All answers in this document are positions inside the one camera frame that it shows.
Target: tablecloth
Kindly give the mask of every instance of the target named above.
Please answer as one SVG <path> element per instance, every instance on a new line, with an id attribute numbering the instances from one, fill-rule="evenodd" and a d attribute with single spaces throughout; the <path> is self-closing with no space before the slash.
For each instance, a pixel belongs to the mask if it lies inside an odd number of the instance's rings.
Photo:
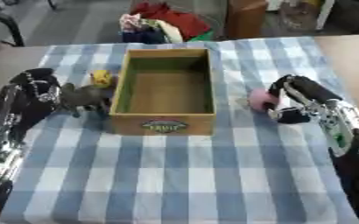
<path id="1" fill-rule="evenodd" d="M 276 124 L 245 105 L 251 89 L 285 74 L 345 95 L 312 38 L 57 45 L 40 66 L 80 85 L 95 69 L 117 74 L 127 49 L 183 47 L 210 51 L 212 136 L 119 136 L 95 113 L 52 115 L 26 138 L 30 152 L 1 222 L 359 223 L 318 125 Z"/>

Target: pink ball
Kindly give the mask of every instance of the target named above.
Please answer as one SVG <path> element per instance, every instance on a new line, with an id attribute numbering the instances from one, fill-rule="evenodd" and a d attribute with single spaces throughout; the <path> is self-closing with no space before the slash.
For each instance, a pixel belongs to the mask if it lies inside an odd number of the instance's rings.
<path id="1" fill-rule="evenodd" d="M 278 105 L 279 99 L 271 94 L 268 94 L 264 89 L 257 88 L 251 91 L 248 102 L 251 108 L 260 112 L 265 112 L 265 109 L 263 108 L 263 104 L 265 102 Z"/>

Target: open box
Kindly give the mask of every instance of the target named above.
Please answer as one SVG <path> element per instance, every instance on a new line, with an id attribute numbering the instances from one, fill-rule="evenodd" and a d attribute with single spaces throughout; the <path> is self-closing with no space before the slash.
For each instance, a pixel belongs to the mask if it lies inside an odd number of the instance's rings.
<path id="1" fill-rule="evenodd" d="M 211 135 L 215 105 L 208 50 L 129 50 L 110 116 L 116 134 Z"/>

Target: yellow toy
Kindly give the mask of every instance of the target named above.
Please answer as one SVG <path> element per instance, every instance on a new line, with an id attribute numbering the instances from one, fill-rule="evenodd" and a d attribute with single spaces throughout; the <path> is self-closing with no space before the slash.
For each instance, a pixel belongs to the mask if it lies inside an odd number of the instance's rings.
<path id="1" fill-rule="evenodd" d="M 108 70 L 96 70 L 91 75 L 91 83 L 98 88 L 108 88 L 112 85 L 111 73 Z"/>

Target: gray toy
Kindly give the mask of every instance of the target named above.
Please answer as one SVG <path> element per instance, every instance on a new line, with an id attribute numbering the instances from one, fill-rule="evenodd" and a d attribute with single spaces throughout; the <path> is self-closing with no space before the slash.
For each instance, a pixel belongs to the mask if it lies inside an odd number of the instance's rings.
<path id="1" fill-rule="evenodd" d="M 64 109 L 72 112 L 73 117 L 80 117 L 78 107 L 95 109 L 100 116 L 106 116 L 109 113 L 110 99 L 102 88 L 92 85 L 76 88 L 68 82 L 61 87 L 61 104 Z"/>

